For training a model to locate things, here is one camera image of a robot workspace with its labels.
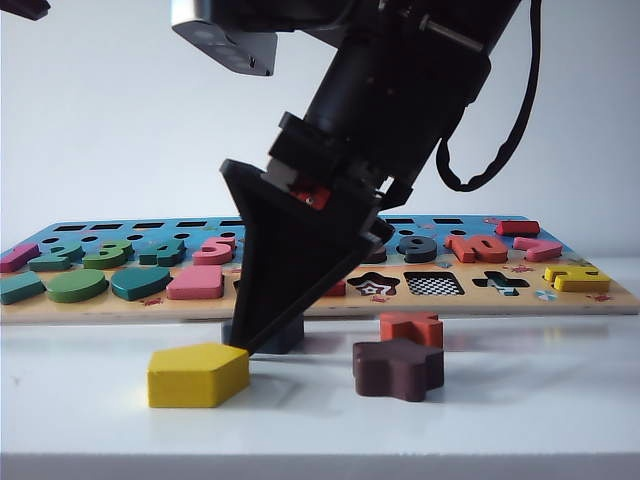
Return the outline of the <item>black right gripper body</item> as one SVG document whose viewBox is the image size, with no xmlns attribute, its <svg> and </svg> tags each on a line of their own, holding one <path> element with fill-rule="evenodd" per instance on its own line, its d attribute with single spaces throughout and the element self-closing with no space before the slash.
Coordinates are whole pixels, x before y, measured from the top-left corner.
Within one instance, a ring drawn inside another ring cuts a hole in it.
<svg viewBox="0 0 640 480">
<path fill-rule="evenodd" d="M 345 44 L 305 116 L 283 116 L 270 155 L 294 170 L 295 190 L 334 191 L 346 178 L 376 190 L 391 178 L 381 206 L 401 206 L 489 71 L 488 56 L 466 47 Z"/>
</svg>

